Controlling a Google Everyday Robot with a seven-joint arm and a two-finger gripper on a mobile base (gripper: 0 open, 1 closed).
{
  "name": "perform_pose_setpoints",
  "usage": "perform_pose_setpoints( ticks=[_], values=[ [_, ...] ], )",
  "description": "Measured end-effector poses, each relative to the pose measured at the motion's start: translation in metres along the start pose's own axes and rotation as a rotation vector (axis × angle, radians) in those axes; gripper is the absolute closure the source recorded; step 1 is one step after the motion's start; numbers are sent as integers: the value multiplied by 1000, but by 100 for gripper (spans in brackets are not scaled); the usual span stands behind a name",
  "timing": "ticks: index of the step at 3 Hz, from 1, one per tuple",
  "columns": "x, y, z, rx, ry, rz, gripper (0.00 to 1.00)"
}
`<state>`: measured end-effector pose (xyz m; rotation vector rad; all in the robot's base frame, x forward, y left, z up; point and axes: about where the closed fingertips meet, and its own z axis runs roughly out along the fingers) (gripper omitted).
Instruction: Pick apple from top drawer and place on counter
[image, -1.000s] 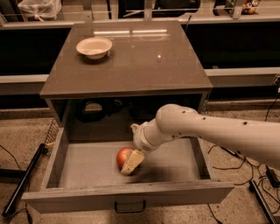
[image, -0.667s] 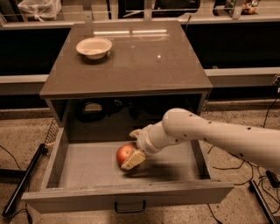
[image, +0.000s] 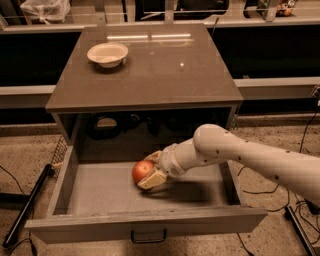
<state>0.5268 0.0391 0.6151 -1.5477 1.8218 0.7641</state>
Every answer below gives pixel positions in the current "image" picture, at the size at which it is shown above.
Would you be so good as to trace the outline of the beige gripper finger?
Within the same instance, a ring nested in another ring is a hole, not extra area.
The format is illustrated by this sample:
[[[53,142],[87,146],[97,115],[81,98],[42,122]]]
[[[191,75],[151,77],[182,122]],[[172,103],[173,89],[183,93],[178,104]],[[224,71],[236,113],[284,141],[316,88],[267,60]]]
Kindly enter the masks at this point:
[[[153,152],[153,153],[151,153],[150,155],[146,156],[146,157],[145,157],[145,160],[151,161],[151,162],[153,162],[154,164],[156,164],[156,163],[159,162],[159,159],[160,159],[161,154],[162,154],[162,151],[161,151],[161,150],[158,150],[158,151]]]
[[[151,172],[143,178],[138,187],[144,190],[152,189],[167,181],[167,175],[158,168],[153,168]]]

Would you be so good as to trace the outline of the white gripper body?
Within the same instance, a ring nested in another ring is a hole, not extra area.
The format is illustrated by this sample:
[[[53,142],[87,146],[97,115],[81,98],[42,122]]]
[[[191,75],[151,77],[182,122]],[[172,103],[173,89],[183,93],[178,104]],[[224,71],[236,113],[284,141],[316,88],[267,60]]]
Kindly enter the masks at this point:
[[[181,176],[185,174],[185,170],[179,165],[176,155],[175,149],[177,148],[177,144],[174,143],[161,151],[158,165],[160,169],[169,176]]]

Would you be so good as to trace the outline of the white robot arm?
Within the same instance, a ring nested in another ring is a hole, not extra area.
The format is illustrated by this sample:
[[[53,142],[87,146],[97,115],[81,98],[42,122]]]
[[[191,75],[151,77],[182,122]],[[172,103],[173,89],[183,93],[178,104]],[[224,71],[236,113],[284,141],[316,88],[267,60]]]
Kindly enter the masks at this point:
[[[320,205],[320,158],[244,140],[218,125],[202,125],[192,138],[156,151],[147,159],[154,167],[138,183],[144,190],[193,168],[233,160]]]

